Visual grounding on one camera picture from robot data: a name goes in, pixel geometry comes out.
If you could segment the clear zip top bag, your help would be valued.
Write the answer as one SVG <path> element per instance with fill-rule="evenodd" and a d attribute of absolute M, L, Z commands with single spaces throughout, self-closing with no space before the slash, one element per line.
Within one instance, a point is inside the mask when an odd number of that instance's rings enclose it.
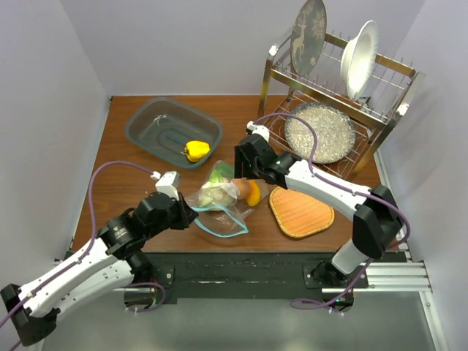
<path fill-rule="evenodd" d="M 268 195 L 269 191 L 266 182 L 261 179 L 254 179 L 260 188 L 262 200 L 255 207 L 250 207 L 245 199 L 241 200 L 237 198 L 237 189 L 231 181 L 229 183 L 210 184 L 208 182 L 210 173 L 211 170 L 208 172 L 202 186 L 195 193 L 186 198 L 188 205 L 198 213 L 195 224 L 200 229 L 218 238 L 232 238 L 248 233 L 249 229 L 245 223 L 245 219 L 255 211 Z M 236 197 L 235 204 L 229 207 L 199 208 L 197 206 L 198 192 L 210 186 L 220 186 L 228 191 L 232 196 Z"/>

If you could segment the yellow fake bell pepper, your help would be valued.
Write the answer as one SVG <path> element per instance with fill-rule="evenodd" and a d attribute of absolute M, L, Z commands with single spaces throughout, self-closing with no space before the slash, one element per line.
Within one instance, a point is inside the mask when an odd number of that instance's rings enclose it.
<path fill-rule="evenodd" d="M 192 163 L 199 162 L 210 151 L 210 145 L 207 142 L 201 140 L 190 140 L 184 147 L 184 155 Z"/>

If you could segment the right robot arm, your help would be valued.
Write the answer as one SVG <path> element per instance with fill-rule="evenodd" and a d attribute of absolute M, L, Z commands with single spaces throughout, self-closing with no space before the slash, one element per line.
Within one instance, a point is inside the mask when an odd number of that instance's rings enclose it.
<path fill-rule="evenodd" d="M 250 134 L 235 147 L 235 177 L 261 179 L 311 196 L 352 222 L 351 239 L 312 271 L 315 280 L 334 287 L 343 287 L 351 280 L 361 263 L 380 259 L 406 225 L 389 188 L 359 186 L 289 152 L 277 154 L 259 134 Z"/>

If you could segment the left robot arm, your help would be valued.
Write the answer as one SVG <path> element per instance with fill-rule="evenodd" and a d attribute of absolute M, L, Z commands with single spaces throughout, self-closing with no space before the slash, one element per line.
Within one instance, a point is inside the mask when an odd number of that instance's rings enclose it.
<path fill-rule="evenodd" d="M 30 347 L 80 305 L 121 287 L 151 285 L 154 268 L 142 252 L 146 241 L 166 230 L 185 230 L 197 216 L 182 195 L 151 193 L 51 271 L 28 284 L 4 287 L 4 320 L 12 322 L 20 344 Z"/>

